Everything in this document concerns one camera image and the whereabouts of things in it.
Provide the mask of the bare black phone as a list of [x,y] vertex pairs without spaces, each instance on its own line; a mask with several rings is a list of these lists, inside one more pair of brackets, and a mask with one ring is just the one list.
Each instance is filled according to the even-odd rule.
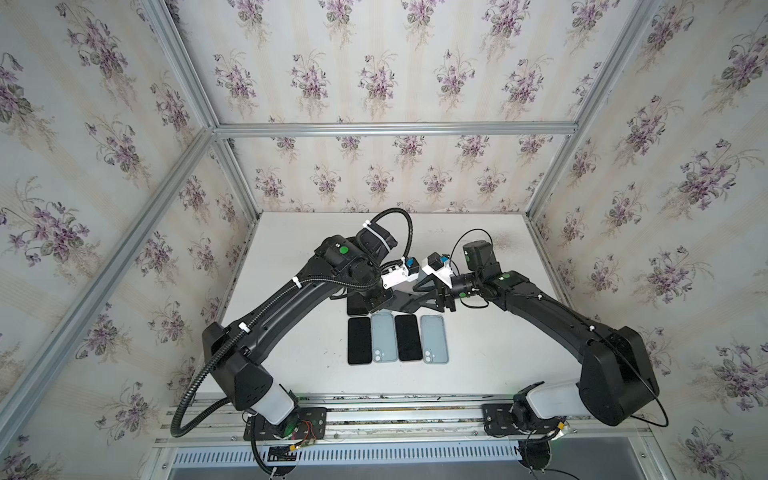
[[366,365],[373,361],[371,319],[348,319],[347,362],[349,365]]
[[363,317],[370,314],[366,299],[358,293],[347,297],[346,312],[349,317]]

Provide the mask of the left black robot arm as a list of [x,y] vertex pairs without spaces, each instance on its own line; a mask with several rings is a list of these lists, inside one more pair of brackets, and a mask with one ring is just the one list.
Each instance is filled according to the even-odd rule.
[[337,291],[380,287],[380,265],[396,246],[389,231],[372,221],[352,237],[330,236],[259,306],[227,326],[204,330],[204,358],[212,365],[208,373],[236,410],[256,413],[272,425],[295,415],[296,401],[264,361],[300,320]]

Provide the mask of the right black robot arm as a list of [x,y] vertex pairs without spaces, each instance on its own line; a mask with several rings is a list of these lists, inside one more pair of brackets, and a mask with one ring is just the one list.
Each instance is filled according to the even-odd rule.
[[454,310],[460,299],[478,296],[528,321],[567,350],[581,366],[578,378],[538,382],[516,393],[507,416],[517,430],[531,433],[548,422],[582,415],[617,426],[659,400],[652,362],[636,330],[590,319],[523,274],[503,270],[488,241],[469,242],[463,253],[466,273],[453,273],[450,258],[433,254],[425,263],[430,273],[409,292],[392,290],[387,307],[402,313],[421,308],[444,312]]

